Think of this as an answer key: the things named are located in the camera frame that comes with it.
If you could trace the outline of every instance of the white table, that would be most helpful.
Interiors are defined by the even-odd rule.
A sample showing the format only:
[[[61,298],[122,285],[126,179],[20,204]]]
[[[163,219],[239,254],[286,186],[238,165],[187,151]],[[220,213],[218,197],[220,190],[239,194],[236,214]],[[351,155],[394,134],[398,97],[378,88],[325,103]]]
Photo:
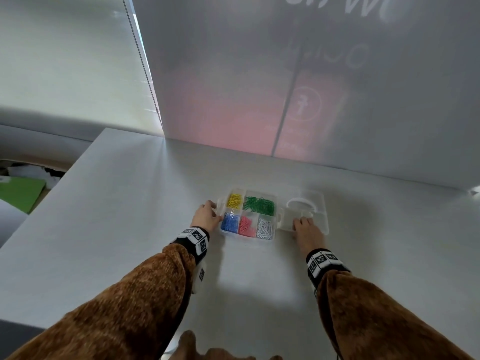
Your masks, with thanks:
[[[324,192],[333,252],[480,356],[480,220],[467,193],[113,129],[0,250],[0,319],[51,326],[161,251],[199,204],[237,186]],[[192,329],[199,350],[333,359],[288,235],[272,245],[218,235],[206,260],[178,330]]]

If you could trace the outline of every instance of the hand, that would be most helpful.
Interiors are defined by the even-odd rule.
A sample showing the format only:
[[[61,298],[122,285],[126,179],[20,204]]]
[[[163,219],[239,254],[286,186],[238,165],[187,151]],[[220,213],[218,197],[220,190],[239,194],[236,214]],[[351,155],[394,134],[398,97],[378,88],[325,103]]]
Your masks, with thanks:
[[[223,217],[217,216],[212,208],[217,208],[217,205],[211,200],[208,200],[205,204],[201,204],[195,212],[195,215],[193,215],[190,227],[198,226],[207,230],[209,233],[215,230],[220,221],[223,220]]]
[[[314,225],[311,218],[302,217],[293,220],[294,238],[302,256],[307,255],[315,249],[326,249],[325,238],[320,229]]]

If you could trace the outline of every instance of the person's left hand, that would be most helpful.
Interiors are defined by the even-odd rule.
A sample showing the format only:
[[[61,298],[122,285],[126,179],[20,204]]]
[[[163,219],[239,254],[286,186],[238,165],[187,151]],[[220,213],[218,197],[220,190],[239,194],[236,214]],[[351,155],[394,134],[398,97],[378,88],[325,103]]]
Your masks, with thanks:
[[[223,220],[222,216],[215,214],[213,208],[217,208],[217,205],[211,200],[201,204],[195,215],[193,215],[190,227],[198,226],[211,233],[219,225],[220,221]]]

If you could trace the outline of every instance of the sleeve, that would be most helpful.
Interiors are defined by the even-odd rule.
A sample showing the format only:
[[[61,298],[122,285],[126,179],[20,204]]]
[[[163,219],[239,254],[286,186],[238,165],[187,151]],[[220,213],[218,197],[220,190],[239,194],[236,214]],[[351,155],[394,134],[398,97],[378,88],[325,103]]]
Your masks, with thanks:
[[[380,288],[338,265],[343,263],[324,264],[315,295],[323,327],[343,360],[472,359]]]
[[[195,244],[185,242],[185,231]],[[159,359],[183,319],[195,266],[207,251],[196,246],[208,242],[207,231],[185,231],[8,359]]]

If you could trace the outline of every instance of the green folder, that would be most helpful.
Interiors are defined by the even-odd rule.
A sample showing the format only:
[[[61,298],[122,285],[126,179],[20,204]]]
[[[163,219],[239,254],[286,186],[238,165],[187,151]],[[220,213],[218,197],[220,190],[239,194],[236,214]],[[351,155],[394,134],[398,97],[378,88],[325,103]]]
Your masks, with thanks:
[[[42,179],[0,175],[0,200],[28,214],[43,187],[45,187],[45,181]]]

